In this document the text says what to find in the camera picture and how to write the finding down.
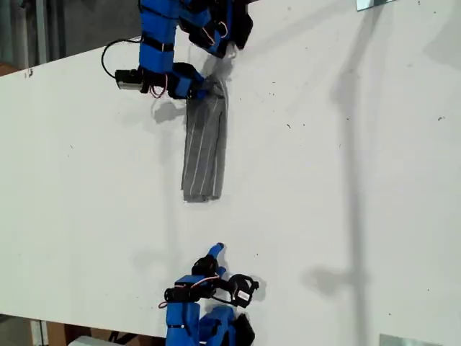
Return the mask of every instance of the floor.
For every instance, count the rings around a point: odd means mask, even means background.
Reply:
[[[0,315],[0,345],[30,346],[30,321]]]
[[[140,35],[137,0],[65,0],[66,54]]]
[[[140,35],[138,0],[44,1],[49,60]],[[39,63],[36,13],[34,0],[0,0],[0,63],[19,69]]]

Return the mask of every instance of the black cable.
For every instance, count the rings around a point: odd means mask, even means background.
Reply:
[[[232,305],[232,302],[230,302],[230,301],[225,301],[224,299],[221,299],[221,298],[218,298],[218,297],[215,297],[215,296],[212,296],[211,299],[215,299],[216,301],[220,301],[221,303],[224,303],[224,304],[230,304],[230,305]]]
[[[112,75],[106,68],[105,64],[104,64],[104,56],[106,55],[106,52],[107,50],[112,47],[113,45],[117,44],[117,43],[121,43],[121,42],[128,42],[128,43],[141,43],[141,40],[142,38],[140,38],[138,41],[136,40],[128,40],[126,38],[119,38],[118,40],[115,40],[115,41],[112,41],[111,43],[109,43],[108,45],[106,45],[106,48],[104,48],[104,50],[102,51],[102,54],[101,54],[101,65],[102,65],[102,68],[104,69],[104,71],[106,71],[106,74],[108,74],[109,76],[111,76],[113,79],[115,79],[115,76]]]
[[[137,336],[138,336],[137,334],[128,333],[128,334],[123,335],[121,338],[116,339],[114,343],[119,344],[119,345],[126,345],[127,343],[129,343],[131,340],[133,340]]]
[[[110,333],[108,341],[109,342],[114,342],[117,338],[118,338],[118,332],[113,331],[112,333]]]

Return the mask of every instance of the gray cloth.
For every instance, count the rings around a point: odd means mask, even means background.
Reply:
[[[209,77],[204,99],[187,100],[182,190],[187,202],[218,199],[223,188],[227,101],[223,84]]]

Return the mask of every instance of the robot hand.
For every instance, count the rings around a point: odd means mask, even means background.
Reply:
[[[174,283],[173,288],[165,291],[165,302],[193,302],[201,298],[213,298],[223,303],[246,308],[259,283],[242,274],[233,275],[228,281],[222,279],[224,267],[218,265],[217,255],[223,249],[222,243],[213,246],[205,257],[200,258],[192,267],[192,274],[185,275]],[[230,293],[230,300],[214,297],[216,290]]]

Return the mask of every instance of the cable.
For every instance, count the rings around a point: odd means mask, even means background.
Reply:
[[[113,79],[115,79],[115,76],[112,75],[106,68],[105,64],[104,64],[104,56],[106,55],[106,52],[107,50],[112,47],[113,45],[117,44],[117,43],[121,43],[121,42],[128,42],[128,43],[141,43],[141,40],[142,38],[140,38],[139,40],[128,40],[126,38],[119,38],[118,40],[115,40],[115,41],[112,41],[111,43],[109,43],[108,45],[106,45],[106,47],[104,48],[104,50],[102,51],[102,54],[101,54],[101,65],[102,65],[102,68],[104,69],[104,71],[106,71],[106,74],[108,74],[110,77],[112,77]]]
[[[216,41],[213,37],[210,36],[210,34],[208,33],[208,31],[203,27],[202,30],[204,31],[204,33],[208,36],[208,38],[210,39],[210,42],[211,42],[211,46],[214,46]]]
[[[221,303],[224,303],[224,304],[230,304],[230,305],[232,305],[232,302],[230,302],[230,301],[225,301],[224,299],[221,299],[221,298],[218,298],[218,297],[215,297],[215,296],[212,296],[211,299],[215,299],[216,301],[220,301]]]
[[[201,283],[204,283],[205,281],[216,280],[219,278],[220,278],[219,275],[216,275],[216,276],[211,276],[209,278],[201,279],[200,281],[197,281],[194,285],[192,285],[190,288],[197,287],[198,285],[200,285]]]
[[[222,26],[224,26],[224,29],[225,29],[225,34],[222,35],[221,38],[226,37],[229,33],[228,26],[222,20],[218,24],[221,24]]]
[[[156,90],[154,89],[154,85],[151,85],[149,88],[149,92],[151,93],[152,96],[154,96],[156,99],[159,99],[160,97],[165,94],[165,91],[168,89],[168,74],[165,74],[165,86],[164,89],[161,91],[160,94],[157,94]]]

